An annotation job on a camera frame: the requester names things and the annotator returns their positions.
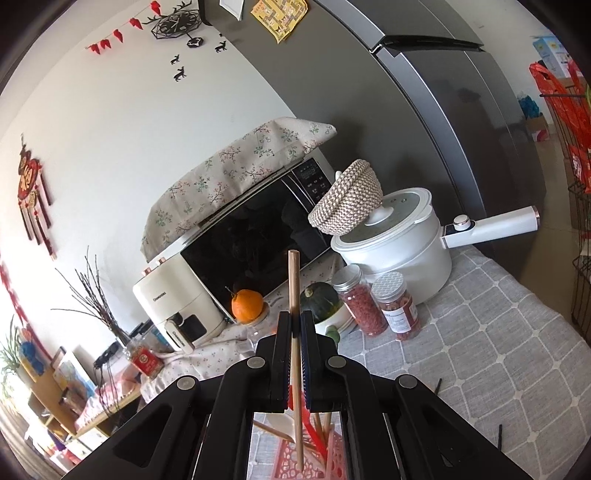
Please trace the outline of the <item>floral cloth on table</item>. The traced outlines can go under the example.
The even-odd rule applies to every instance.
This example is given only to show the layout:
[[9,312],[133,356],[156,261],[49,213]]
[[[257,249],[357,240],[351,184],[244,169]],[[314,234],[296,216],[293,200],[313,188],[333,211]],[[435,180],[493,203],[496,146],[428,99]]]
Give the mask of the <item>floral cloth on table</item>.
[[140,392],[149,403],[178,378],[189,375],[204,381],[221,376],[233,364],[254,355],[246,337],[247,325],[225,328],[217,337],[197,346],[190,354],[175,352],[157,354],[164,364],[154,379],[141,375]]

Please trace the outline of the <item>black microwave oven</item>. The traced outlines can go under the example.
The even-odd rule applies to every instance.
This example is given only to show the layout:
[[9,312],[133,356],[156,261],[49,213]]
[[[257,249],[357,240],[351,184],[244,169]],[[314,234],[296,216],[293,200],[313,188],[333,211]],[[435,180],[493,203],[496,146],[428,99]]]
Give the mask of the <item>black microwave oven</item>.
[[231,319],[231,295],[242,289],[263,296],[287,282],[287,252],[301,266],[329,250],[329,235],[308,215],[332,186],[314,157],[256,186],[181,250],[181,256]]

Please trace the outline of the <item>jar of red goji berries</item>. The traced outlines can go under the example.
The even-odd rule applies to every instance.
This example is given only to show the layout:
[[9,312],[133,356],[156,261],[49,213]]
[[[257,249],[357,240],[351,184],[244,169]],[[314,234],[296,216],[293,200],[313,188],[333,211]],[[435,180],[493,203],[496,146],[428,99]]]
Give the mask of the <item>jar of red goji berries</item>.
[[374,337],[388,329],[388,322],[359,265],[351,264],[335,272],[332,287],[351,311],[363,333]]

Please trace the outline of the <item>white bowl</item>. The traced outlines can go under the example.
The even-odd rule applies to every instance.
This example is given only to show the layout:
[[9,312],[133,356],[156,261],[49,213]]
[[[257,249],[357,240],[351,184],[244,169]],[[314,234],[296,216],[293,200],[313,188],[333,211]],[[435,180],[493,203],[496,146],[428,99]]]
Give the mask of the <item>white bowl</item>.
[[356,320],[345,304],[342,304],[341,308],[331,317],[315,324],[315,332],[318,334],[329,336],[337,332],[339,339],[345,338],[355,328]]

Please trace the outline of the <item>green lime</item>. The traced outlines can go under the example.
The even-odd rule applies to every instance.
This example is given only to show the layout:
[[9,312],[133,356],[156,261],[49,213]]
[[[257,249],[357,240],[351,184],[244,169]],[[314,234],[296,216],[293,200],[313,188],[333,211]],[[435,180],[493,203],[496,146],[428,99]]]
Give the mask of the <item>green lime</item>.
[[341,341],[341,335],[335,326],[329,326],[327,330],[325,330],[325,336],[331,338],[332,341],[335,342],[335,345],[339,345],[339,342]]

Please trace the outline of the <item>white plastic spoon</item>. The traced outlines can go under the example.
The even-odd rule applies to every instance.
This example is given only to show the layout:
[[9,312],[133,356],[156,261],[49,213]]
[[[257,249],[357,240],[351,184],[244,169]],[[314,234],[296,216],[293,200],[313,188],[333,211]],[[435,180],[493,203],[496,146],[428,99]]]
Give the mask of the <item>white plastic spoon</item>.
[[285,413],[256,413],[256,418],[254,418],[254,420],[269,425],[270,427],[276,428],[277,430],[283,431],[284,433],[287,433],[287,435],[290,435],[291,438],[296,440],[294,419],[290,415],[287,415]]

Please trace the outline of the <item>grey checked tablecloth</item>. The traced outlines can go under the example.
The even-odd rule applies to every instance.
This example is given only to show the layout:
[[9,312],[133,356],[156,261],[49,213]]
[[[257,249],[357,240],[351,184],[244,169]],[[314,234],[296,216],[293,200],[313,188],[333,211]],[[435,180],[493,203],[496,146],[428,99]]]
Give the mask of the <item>grey checked tablecloth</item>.
[[448,283],[418,308],[422,328],[353,329],[339,354],[371,373],[410,373],[534,479],[564,479],[590,441],[590,348],[563,317],[474,247],[452,254]]

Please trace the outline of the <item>white electric pot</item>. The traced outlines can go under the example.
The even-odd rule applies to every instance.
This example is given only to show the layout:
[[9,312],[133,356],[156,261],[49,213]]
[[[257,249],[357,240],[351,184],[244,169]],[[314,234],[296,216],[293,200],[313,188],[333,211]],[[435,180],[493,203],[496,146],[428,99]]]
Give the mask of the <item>white electric pot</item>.
[[534,232],[539,224],[538,210],[528,206],[482,220],[462,214],[443,225],[431,192],[408,188],[386,195],[355,229],[332,238],[332,250],[358,265],[370,283],[390,271],[402,273],[421,304],[447,283],[453,249]]

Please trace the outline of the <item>grey refrigerator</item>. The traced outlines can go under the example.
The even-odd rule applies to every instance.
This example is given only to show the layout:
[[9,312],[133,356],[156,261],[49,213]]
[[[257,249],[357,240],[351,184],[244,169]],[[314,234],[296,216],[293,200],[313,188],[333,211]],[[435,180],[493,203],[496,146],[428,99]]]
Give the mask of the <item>grey refrigerator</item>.
[[444,1],[312,1],[276,41],[218,2],[204,17],[295,117],[329,123],[335,170],[369,161],[384,191],[424,187],[443,223],[542,208],[546,187],[525,117],[482,41]]

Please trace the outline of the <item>dry branches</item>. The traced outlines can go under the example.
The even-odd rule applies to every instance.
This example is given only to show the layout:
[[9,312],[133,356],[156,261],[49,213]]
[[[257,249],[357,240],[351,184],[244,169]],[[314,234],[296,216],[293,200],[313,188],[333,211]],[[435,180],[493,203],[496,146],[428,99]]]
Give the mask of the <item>dry branches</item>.
[[108,303],[101,281],[97,256],[91,257],[89,250],[86,250],[84,268],[74,270],[76,282],[70,281],[57,268],[55,268],[55,272],[67,285],[78,308],[54,308],[54,311],[76,313],[98,320],[122,347],[126,347],[131,338],[119,326]]

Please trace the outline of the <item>cream air fryer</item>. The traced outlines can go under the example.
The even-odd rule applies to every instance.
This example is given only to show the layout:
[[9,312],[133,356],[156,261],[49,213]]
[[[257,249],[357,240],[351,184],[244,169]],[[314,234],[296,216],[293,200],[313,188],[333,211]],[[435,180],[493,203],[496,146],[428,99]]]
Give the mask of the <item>cream air fryer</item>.
[[191,353],[228,326],[211,295],[180,254],[161,259],[157,267],[133,285],[132,292],[177,352]]

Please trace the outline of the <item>red chinese knot decoration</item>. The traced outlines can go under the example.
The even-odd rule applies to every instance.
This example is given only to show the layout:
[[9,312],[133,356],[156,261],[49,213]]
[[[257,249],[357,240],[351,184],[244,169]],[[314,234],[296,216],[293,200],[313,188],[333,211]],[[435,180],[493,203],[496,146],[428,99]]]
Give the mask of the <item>red chinese knot decoration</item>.
[[46,188],[43,165],[28,148],[24,136],[21,136],[18,176],[17,201],[27,238],[44,246],[50,258],[55,259],[49,232],[52,220],[48,213],[53,198]]

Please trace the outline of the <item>pink perforated utensil holder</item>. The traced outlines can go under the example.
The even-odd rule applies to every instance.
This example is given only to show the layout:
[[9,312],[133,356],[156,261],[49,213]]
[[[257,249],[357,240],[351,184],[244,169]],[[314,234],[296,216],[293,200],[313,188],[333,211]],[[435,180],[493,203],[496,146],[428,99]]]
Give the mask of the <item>pink perforated utensil holder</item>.
[[342,435],[334,429],[329,432],[327,460],[322,460],[318,452],[304,451],[304,470],[297,469],[296,448],[287,440],[280,441],[276,461],[270,475],[271,479],[337,479],[348,478],[346,455]]

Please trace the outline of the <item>red plastic spoon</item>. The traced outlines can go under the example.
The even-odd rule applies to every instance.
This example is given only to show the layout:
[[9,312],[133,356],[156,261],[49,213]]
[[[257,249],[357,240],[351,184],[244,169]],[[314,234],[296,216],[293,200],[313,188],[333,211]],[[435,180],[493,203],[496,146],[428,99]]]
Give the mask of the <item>red plastic spoon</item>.
[[322,459],[327,460],[328,444],[325,440],[324,429],[322,429],[321,415],[308,411],[304,402],[304,394],[301,394],[301,418],[303,418],[304,429],[308,432],[315,449],[322,456]]

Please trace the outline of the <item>floral cloth cover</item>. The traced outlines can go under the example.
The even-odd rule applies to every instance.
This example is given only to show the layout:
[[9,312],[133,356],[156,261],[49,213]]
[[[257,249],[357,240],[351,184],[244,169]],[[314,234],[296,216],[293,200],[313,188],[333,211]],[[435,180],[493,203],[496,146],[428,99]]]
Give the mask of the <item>floral cloth cover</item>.
[[280,117],[257,126],[185,173],[152,205],[140,252],[151,262],[259,182],[337,135],[332,124]]

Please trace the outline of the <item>green kabocha squash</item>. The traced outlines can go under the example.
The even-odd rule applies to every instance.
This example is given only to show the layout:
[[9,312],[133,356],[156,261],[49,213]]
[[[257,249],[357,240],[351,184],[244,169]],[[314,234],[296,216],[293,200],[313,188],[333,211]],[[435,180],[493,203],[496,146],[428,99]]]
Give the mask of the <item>green kabocha squash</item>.
[[305,287],[300,297],[301,311],[310,311],[315,323],[321,323],[329,319],[342,308],[342,299],[325,282],[315,282]]

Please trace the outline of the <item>jar with red label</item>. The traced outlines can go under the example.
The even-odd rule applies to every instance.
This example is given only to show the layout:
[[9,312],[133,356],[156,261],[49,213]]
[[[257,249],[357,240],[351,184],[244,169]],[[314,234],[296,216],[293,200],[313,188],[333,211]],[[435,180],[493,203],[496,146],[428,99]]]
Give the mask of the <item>jar with red label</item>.
[[419,333],[418,310],[402,273],[390,271],[381,275],[372,286],[372,294],[398,341]]

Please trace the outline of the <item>black wall clock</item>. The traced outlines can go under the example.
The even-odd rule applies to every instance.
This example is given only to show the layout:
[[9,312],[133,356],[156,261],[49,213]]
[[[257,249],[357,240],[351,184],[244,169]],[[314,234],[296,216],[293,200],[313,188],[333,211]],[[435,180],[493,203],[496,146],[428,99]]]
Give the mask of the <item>black wall clock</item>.
[[190,49],[204,43],[204,38],[194,34],[204,20],[192,1],[178,1],[169,13],[163,13],[157,1],[152,1],[150,8],[153,15],[140,25],[147,26],[156,40],[186,38],[186,46]]

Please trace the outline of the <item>orange mandarin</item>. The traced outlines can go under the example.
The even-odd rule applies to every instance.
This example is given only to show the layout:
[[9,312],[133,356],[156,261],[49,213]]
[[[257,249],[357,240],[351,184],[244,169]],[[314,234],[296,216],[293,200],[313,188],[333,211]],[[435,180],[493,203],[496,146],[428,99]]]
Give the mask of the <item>orange mandarin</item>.
[[230,310],[238,323],[249,324],[263,313],[264,300],[259,292],[242,289],[238,292],[228,288],[230,293]]

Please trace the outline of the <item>glass jar with tomatoes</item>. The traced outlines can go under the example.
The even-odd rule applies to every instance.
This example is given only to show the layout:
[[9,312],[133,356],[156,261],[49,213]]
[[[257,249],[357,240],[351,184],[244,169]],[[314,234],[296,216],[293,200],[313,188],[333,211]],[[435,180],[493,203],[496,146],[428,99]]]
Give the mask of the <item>glass jar with tomatoes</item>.
[[256,320],[246,326],[246,337],[252,343],[253,351],[256,351],[260,340],[276,334],[277,319],[279,319],[279,315],[267,313],[262,319]]

